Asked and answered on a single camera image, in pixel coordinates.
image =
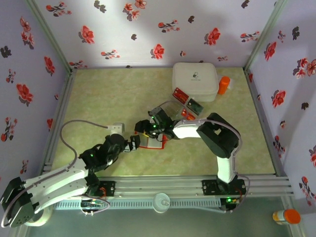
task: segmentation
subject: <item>gray cable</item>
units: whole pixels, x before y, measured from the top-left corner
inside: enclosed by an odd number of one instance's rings
[[[19,192],[19,194],[17,196],[15,196],[13,198],[13,200],[10,202],[10,204],[8,205],[8,207],[6,208],[5,212],[4,212],[4,215],[3,215],[3,218],[1,220],[1,227],[2,228],[5,228],[5,227],[8,227],[10,224],[7,223],[5,224],[5,219],[9,213],[9,211],[11,210],[11,208],[13,207],[13,205],[15,204],[15,202],[21,197],[21,195],[23,195],[25,192],[27,192],[28,190],[30,190],[31,188],[33,188],[34,186],[40,184],[41,182],[44,182],[46,181],[47,179],[50,179],[52,177],[55,177],[57,175],[60,175],[62,173],[64,173],[67,169],[70,169],[74,164],[75,162],[77,161],[77,158],[78,158],[78,155],[77,155],[77,152],[75,151],[75,149],[73,147],[71,147],[63,138],[63,135],[62,135],[62,131],[63,131],[63,128],[71,123],[71,122],[86,122],[86,123],[89,123],[89,124],[92,124],[92,125],[95,125],[97,127],[102,127],[102,128],[108,128],[107,126],[103,126],[103,125],[99,125],[97,123],[93,123],[93,122],[90,122],[90,121],[86,121],[86,120],[81,120],[81,119],[75,119],[75,120],[71,120],[71,121],[68,121],[66,123],[64,123],[60,129],[60,133],[59,133],[59,136],[60,136],[60,140],[65,144],[66,147],[68,147],[70,150],[72,150],[75,154],[75,159],[73,160],[73,162],[71,162],[70,165],[67,166],[66,169],[63,169],[55,174],[52,174],[52,175],[49,175],[47,176],[46,178],[43,178],[43,179],[40,179],[38,181],[36,181],[35,183],[33,183],[32,185],[30,185],[29,187],[27,187],[26,189],[24,189],[23,191]]]
[[[201,207],[201,206],[194,207],[194,209],[199,209],[199,210],[204,210],[204,211],[212,211],[212,212],[221,213],[221,214],[227,213],[227,211],[224,211],[224,210],[217,210],[217,209],[208,208],[208,207]]]

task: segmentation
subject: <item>floor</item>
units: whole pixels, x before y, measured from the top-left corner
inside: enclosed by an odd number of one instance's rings
[[[281,209],[280,198],[249,197],[232,214],[109,209],[91,217],[80,210],[58,210],[44,226],[29,228],[27,237],[290,237],[288,226],[272,219],[273,212]]]
[[[242,68],[217,68],[234,80],[224,95],[204,106],[201,117],[218,113],[240,133],[243,147],[236,158],[237,171],[245,174],[274,173]],[[102,125],[125,123],[125,138],[135,123],[148,119],[147,111],[168,100],[172,93],[171,68],[78,70],[65,121],[86,119]],[[103,143],[109,131],[85,123],[65,127],[63,136],[81,154]],[[58,143],[53,169],[64,166],[74,155]],[[168,141],[163,150],[138,149],[122,153],[116,163],[98,176],[204,175],[216,174],[216,156],[199,138]]]

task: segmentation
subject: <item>bottle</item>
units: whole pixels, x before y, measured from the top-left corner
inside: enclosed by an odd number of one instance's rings
[[[299,224],[301,221],[301,215],[294,209],[276,211],[272,218],[279,225]]]
[[[217,93],[220,95],[225,94],[230,82],[231,80],[229,77],[227,76],[222,77],[221,81],[219,82],[219,89]]]

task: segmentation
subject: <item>wire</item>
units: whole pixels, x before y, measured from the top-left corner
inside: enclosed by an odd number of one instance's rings
[[[97,214],[97,213],[100,213],[102,211],[105,211],[107,209],[109,209],[111,207],[111,204],[106,201],[105,199],[101,199],[101,198],[98,198],[98,197],[91,197],[91,196],[88,196],[88,195],[79,195],[78,197],[81,197],[81,198],[90,198],[90,199],[95,199],[95,200],[99,200],[99,201],[102,201],[104,204],[105,204],[105,208],[102,208],[100,210],[97,210],[97,211],[90,211],[90,213],[88,212],[84,212],[83,209],[80,207],[81,211],[85,214],[85,215],[91,215],[93,216],[94,214]]]
[[[9,213],[9,211],[11,210],[11,208],[13,207],[13,205],[16,203],[16,201],[17,201],[24,193],[26,193],[28,190],[30,190],[30,189],[33,188],[34,186],[37,186],[37,185],[40,184],[41,182],[44,182],[44,181],[46,181],[46,180],[48,180],[48,179],[50,179],[50,178],[52,178],[52,177],[55,177],[55,176],[57,176],[57,175],[60,175],[60,174],[64,173],[65,171],[67,171],[68,169],[70,169],[70,168],[76,163],[77,158],[78,158],[78,154],[77,154],[77,152],[75,151],[75,149],[74,149],[72,146],[70,146],[70,145],[64,140],[63,135],[62,135],[62,131],[63,131],[64,127],[65,127],[67,124],[71,123],[71,122],[85,122],[85,123],[89,123],[89,124],[95,125],[95,126],[97,126],[97,127],[108,128],[107,126],[103,126],[103,125],[100,125],[100,124],[97,124],[97,123],[94,123],[94,122],[90,122],[90,121],[86,121],[86,120],[81,120],[81,119],[75,119],[75,120],[71,120],[71,121],[68,121],[68,122],[64,123],[64,124],[62,125],[61,129],[60,129],[60,132],[59,132],[60,140],[65,144],[66,147],[68,147],[70,150],[72,150],[72,151],[74,152],[74,154],[75,154],[75,159],[67,166],[67,168],[65,168],[65,169],[63,169],[63,170],[61,170],[61,171],[59,171],[59,172],[57,172],[57,173],[54,173],[54,174],[52,174],[52,175],[49,175],[49,176],[47,176],[47,177],[45,177],[45,178],[43,178],[43,179],[40,179],[40,180],[36,181],[35,183],[31,184],[30,186],[28,186],[26,189],[24,189],[24,190],[22,190],[21,192],[19,192],[19,193],[13,198],[13,200],[10,202],[10,204],[7,206],[7,208],[6,208],[5,212],[4,212],[3,218],[2,218],[2,220],[1,220],[1,227],[2,227],[2,228],[6,228],[6,227],[8,227],[8,226],[10,225],[10,223],[5,224],[5,219],[6,219],[6,217],[8,216],[8,213]]]
[[[241,190],[238,189],[238,188],[235,188],[235,190],[237,190],[237,191],[239,192],[239,195],[240,195],[238,198],[236,198],[236,200],[241,199],[241,198],[242,198],[242,192],[241,192]]]

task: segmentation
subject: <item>beige floor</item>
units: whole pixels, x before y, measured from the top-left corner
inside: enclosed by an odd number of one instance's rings
[[[218,68],[218,74],[234,79],[234,88],[217,95],[214,102],[201,103],[202,117],[216,112],[233,125],[243,139],[237,155],[239,173],[274,173],[270,155],[242,68]],[[125,123],[125,138],[135,123],[148,119],[147,111],[166,101],[172,93],[171,68],[79,70],[65,121],[86,119],[102,125]],[[78,152],[103,143],[109,131],[85,123],[65,127],[64,138]],[[61,141],[53,168],[64,166],[74,155]],[[98,176],[203,175],[216,174],[215,155],[198,138],[167,142],[164,150],[138,149],[122,153],[116,163]]]

